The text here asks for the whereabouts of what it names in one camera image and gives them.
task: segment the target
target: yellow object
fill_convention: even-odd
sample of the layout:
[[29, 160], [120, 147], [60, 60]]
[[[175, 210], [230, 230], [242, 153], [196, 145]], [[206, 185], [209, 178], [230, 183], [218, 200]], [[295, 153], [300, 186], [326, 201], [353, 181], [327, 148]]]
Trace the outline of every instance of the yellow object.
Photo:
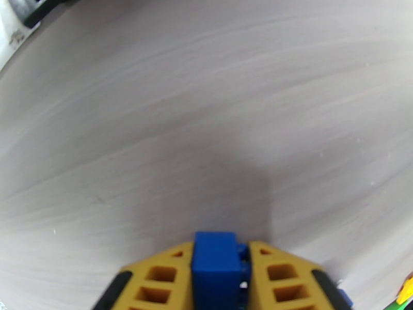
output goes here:
[[402, 304], [413, 297], [413, 278], [405, 280], [402, 290], [396, 299], [397, 304]]
[[321, 266], [261, 241], [251, 241], [249, 250], [248, 310], [334, 310], [312, 274]]
[[192, 310], [192, 250], [187, 242], [123, 267], [133, 276], [112, 310]]

